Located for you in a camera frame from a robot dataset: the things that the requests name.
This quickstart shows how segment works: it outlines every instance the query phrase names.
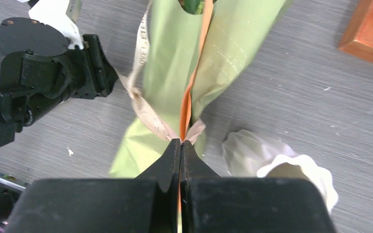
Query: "black device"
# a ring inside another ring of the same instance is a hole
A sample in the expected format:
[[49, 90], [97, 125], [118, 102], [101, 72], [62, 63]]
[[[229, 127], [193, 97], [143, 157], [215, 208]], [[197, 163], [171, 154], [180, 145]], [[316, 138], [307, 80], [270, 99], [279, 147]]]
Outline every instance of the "black device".
[[179, 201], [184, 233], [336, 232], [312, 183], [221, 178], [189, 141], [174, 139], [135, 179], [32, 183], [5, 233], [176, 233]]
[[0, 24], [0, 147], [69, 98], [107, 97], [118, 79], [99, 38], [84, 49], [39, 21], [15, 17]]

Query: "robotic arm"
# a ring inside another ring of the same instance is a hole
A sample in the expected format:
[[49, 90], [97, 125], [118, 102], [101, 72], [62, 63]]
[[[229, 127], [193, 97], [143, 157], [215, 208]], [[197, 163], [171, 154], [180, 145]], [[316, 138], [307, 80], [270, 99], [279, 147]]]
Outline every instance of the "robotic arm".
[[98, 36], [79, 34], [80, 0], [29, 5], [31, 18], [0, 24], [0, 147], [69, 98], [107, 97], [118, 79]]

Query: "orange box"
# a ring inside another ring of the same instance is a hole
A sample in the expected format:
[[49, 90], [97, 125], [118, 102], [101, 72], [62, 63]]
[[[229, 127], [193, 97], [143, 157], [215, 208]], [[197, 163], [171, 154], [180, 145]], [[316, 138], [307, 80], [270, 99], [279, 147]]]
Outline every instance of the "orange box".
[[338, 49], [373, 63], [373, 0], [359, 2]]

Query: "white ribbon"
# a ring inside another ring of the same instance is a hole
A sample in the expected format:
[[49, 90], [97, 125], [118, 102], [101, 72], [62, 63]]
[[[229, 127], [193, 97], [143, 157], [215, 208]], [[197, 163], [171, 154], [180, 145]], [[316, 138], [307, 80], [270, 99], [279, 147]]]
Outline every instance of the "white ribbon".
[[[120, 74], [117, 70], [116, 72], [122, 85], [128, 91], [129, 97], [132, 100], [132, 108], [134, 109], [136, 116], [151, 132], [153, 132], [159, 138], [170, 141], [175, 138], [180, 138], [179, 135], [159, 117], [148, 102], [142, 97], [141, 90], [135, 87], [136, 79], [140, 71], [143, 70], [143, 66], [147, 62], [150, 47], [147, 21], [151, 3], [152, 1], [149, 1], [145, 14], [142, 17], [141, 23], [139, 24], [134, 53], [134, 64], [131, 73], [128, 75], [128, 77], [126, 77]], [[198, 119], [198, 121], [195, 122], [188, 130], [185, 140], [188, 140], [194, 144], [198, 136], [204, 130], [205, 124], [201, 121], [201, 119]]]

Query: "wooden box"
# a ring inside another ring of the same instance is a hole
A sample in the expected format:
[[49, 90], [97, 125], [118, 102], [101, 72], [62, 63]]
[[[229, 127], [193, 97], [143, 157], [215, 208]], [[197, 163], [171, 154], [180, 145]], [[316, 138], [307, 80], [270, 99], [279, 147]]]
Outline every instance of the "wooden box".
[[359, 2], [339, 50], [373, 63], [373, 0]]

